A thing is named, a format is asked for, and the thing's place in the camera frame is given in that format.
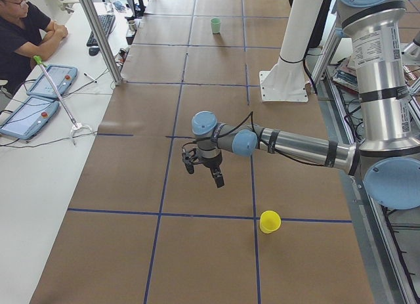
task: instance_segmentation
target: blue tablet device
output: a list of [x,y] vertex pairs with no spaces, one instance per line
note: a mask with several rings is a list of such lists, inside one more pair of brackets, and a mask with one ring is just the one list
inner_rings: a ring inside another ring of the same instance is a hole
[[[50,64],[46,67],[48,74],[51,76],[54,84],[57,86],[58,92],[63,95],[77,75],[77,68],[73,66],[59,66]],[[29,88],[28,95],[37,95],[47,98],[57,98],[48,79],[41,74],[34,84]]]
[[30,96],[0,125],[0,134],[29,140],[50,120],[57,108],[57,100]]

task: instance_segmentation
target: computer mouse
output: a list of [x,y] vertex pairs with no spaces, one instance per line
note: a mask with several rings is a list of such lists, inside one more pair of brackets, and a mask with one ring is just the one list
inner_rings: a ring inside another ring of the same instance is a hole
[[89,47],[89,56],[96,56],[99,53],[99,46]]

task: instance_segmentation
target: keyboard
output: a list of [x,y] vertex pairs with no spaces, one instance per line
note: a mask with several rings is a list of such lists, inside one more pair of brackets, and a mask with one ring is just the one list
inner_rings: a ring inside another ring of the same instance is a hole
[[[105,36],[108,38],[108,36],[111,33],[112,25],[114,24],[116,20],[116,16],[114,14],[103,14],[98,15],[100,25],[102,26],[102,29],[104,30]],[[93,35],[93,32],[91,32],[91,35],[89,36],[89,39],[87,40],[86,46],[97,46],[98,41]]]

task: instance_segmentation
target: person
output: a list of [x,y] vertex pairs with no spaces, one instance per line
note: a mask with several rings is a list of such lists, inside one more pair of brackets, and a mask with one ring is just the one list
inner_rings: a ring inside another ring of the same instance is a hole
[[64,25],[28,0],[0,0],[0,79],[8,81],[6,90],[14,94],[35,66],[33,56],[48,60],[67,35]]

